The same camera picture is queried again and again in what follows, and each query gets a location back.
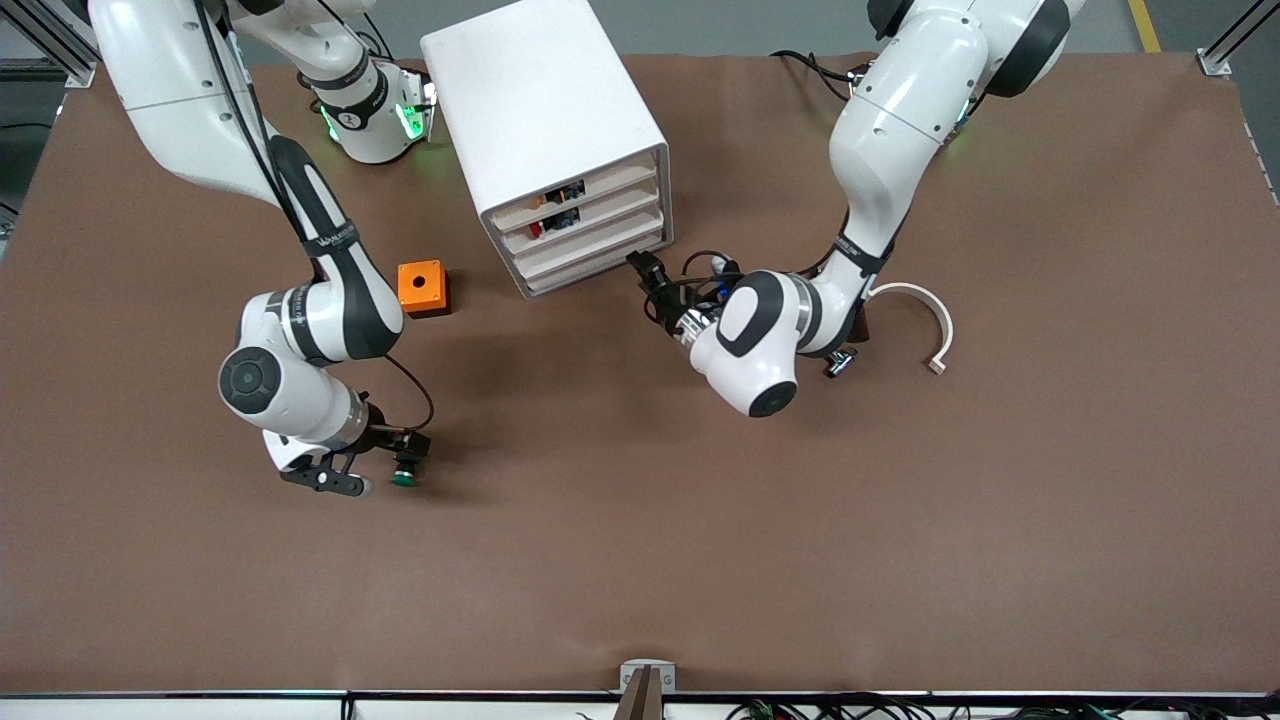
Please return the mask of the white curved bracket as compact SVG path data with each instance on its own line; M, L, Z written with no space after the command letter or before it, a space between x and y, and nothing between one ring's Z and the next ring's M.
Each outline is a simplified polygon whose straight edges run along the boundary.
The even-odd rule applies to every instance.
M868 299L877 299L879 296L884 296L888 293L906 295L911 299L915 299L932 311L940 328L940 347L928 359L927 366L936 375L942 375L943 373L946 373L947 365L945 359L954 345L954 337L955 337L954 318L946 304L941 300L940 296L937 296L928 288L922 287L919 284L905 283L905 282L877 284L870 290Z

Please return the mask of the brown wedge post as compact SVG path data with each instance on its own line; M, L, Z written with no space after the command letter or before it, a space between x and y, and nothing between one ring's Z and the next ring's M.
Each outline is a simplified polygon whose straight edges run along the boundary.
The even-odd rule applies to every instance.
M666 720L663 694L636 675L622 693L612 720Z

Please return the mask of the aluminium frame post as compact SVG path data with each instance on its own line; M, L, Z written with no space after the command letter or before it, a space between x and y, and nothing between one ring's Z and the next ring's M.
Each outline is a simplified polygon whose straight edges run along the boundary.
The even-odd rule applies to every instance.
M87 88L100 61L87 0L0 0L0 81Z
M1244 46L1274 15L1280 12L1280 0L1252 0L1242 13L1208 47L1198 47L1196 58L1208 77L1230 76L1231 55Z

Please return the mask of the white drawer cabinet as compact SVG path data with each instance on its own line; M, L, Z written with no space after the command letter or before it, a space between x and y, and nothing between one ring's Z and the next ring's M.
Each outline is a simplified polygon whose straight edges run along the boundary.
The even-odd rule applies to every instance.
M673 243L669 145L589 0L518 0L424 35L420 50L484 231L489 211L650 154Z

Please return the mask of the orange button box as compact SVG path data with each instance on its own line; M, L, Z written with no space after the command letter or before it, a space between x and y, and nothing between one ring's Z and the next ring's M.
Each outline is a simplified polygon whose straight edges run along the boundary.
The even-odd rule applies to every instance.
M397 299L404 314L413 319L451 315L449 273L438 259L399 264Z

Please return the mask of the brown table mat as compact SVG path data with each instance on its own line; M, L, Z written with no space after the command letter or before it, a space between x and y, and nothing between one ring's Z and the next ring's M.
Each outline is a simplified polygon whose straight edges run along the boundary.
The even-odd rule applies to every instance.
M634 273L524 299L454 154L361 167L255 70L387 273L454 311L396 356L416 488L283 482L218 396L244 301L308 277L280 214L67 95L0 263L0 692L1280 688L1280 208L1236 86L1079 54L928 170L840 378L732 410Z

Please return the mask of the grey mount bracket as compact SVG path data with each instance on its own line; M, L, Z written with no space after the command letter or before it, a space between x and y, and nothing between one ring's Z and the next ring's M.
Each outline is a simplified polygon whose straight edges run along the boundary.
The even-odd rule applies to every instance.
M648 678L648 685L657 687L662 694L673 694L678 691L676 665L662 659L631 659L620 666L620 693L623 693L634 679L641 675Z

